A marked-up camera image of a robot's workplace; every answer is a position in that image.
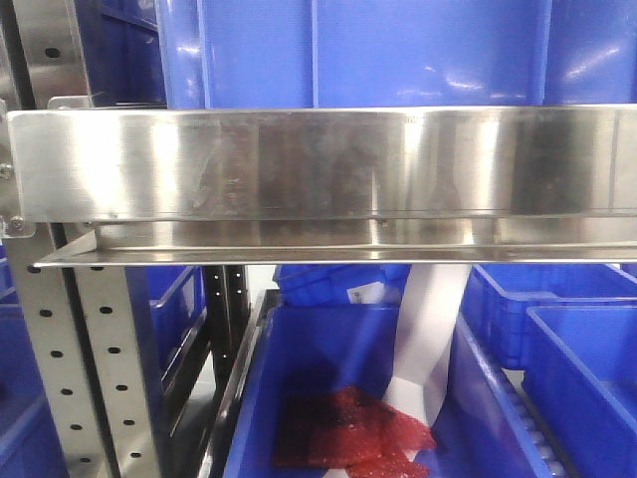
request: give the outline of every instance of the blue bin wall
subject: blue bin wall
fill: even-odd
[[[156,0],[166,101],[171,108],[205,106],[197,2]]]
[[[166,369],[183,334],[206,307],[200,267],[146,268],[150,313],[157,339],[159,362]]]
[[[174,108],[200,108],[204,98],[208,108],[300,108],[629,103],[637,95],[630,0],[157,6]]]
[[[637,476],[637,308],[530,316],[523,385],[581,476]]]
[[[400,304],[410,269],[409,264],[280,265],[273,280],[290,306],[391,305]]]
[[[634,102],[636,35],[633,1],[553,0],[544,102]]]
[[[396,308],[376,306],[275,309],[255,353],[224,476],[322,476],[323,470],[271,465],[285,399],[352,383],[382,396],[392,374],[397,316]],[[417,457],[431,468],[430,478],[550,476],[462,320],[452,345],[448,397],[433,432],[438,449]]]
[[[102,0],[103,58],[87,58],[108,74],[117,103],[164,102],[165,92],[155,9],[148,0]]]
[[[67,468],[21,309],[0,305],[0,478],[42,476]]]
[[[500,364],[524,368],[527,308],[637,304],[637,280],[603,264],[484,264],[471,272],[461,311]]]

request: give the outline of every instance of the metal bracket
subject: metal bracket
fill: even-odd
[[[0,237],[31,237],[36,232],[36,225],[25,222],[22,217],[7,113],[7,104],[0,100]]]
[[[91,108],[93,103],[93,98],[88,95],[52,97],[47,103],[47,110],[76,110]]]

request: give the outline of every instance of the white label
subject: white label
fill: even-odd
[[[385,285],[382,282],[372,282],[352,287],[347,289],[347,295],[352,304],[378,304],[385,297]]]

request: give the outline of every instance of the stainless steel panel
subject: stainless steel panel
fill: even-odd
[[[18,0],[14,4],[37,107],[45,109],[52,97],[88,95],[75,1]],[[79,2],[81,8],[96,4]]]
[[[20,85],[16,78],[14,63],[21,52],[16,51],[20,42],[15,36],[15,15],[11,2],[0,4],[0,99],[5,102],[9,110],[22,107]]]
[[[85,268],[76,275],[119,472],[172,476],[145,271]]]
[[[635,215],[637,106],[10,115],[25,218]]]
[[[156,222],[103,225],[38,265],[637,260],[637,218]]]
[[[35,223],[26,222],[22,217],[7,127],[7,106],[0,100],[0,237],[30,237],[35,232]]]
[[[68,289],[70,271],[31,266],[55,249],[53,233],[40,224],[29,239],[3,242],[69,474],[118,478],[82,310]]]

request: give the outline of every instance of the white paper strip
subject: white paper strip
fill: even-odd
[[[383,400],[429,426],[447,395],[451,339],[470,272],[470,264],[414,264],[400,305],[394,373]],[[323,477],[347,473],[328,470]]]

